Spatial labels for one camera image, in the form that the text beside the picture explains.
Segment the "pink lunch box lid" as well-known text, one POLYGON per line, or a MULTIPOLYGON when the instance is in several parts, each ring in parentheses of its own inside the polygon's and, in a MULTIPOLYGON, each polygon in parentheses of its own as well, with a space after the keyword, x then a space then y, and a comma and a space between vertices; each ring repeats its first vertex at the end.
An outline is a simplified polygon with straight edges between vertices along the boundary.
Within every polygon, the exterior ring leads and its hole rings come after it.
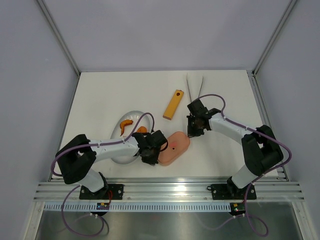
POLYGON ((161 149, 167 148, 159 154, 158 163, 168 166, 177 158, 184 154, 190 146, 190 138, 182 131, 177 131, 167 138, 168 144, 164 144, 161 149))

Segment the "metal food tongs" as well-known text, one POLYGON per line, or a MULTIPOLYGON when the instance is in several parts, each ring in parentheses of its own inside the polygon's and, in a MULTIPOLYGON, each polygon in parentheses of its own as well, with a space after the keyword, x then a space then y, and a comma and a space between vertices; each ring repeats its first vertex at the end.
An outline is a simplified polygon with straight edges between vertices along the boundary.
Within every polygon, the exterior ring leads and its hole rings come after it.
POLYGON ((199 98, 203 91, 205 76, 197 73, 187 73, 185 76, 186 89, 189 101, 199 98))

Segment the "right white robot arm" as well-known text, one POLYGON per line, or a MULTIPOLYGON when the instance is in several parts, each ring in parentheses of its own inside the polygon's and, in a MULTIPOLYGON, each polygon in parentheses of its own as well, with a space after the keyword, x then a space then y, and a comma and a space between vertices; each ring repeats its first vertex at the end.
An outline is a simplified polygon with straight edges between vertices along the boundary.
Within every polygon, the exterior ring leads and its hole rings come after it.
POLYGON ((212 184, 207 187, 213 200, 243 200, 245 196, 255 200, 256 194, 250 185, 255 179, 280 163, 284 155, 272 129, 267 125, 250 130, 240 123, 233 123, 222 110, 207 109, 200 99, 187 105, 187 136, 199 137, 205 131, 215 131, 236 141, 242 147, 244 165, 229 177, 226 183, 212 184))

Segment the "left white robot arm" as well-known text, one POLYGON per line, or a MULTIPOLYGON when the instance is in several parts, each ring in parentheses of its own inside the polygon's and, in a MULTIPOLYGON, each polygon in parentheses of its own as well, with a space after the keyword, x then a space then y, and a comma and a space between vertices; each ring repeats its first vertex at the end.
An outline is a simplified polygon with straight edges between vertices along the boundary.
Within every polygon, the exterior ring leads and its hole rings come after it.
POLYGON ((107 159, 135 160, 156 165, 159 155, 168 147, 168 140, 160 130, 151 133, 134 132, 123 139, 90 140, 85 134, 74 137, 55 156, 63 181, 67 185, 79 184, 81 200, 102 200, 112 196, 111 187, 101 172, 92 166, 107 159))

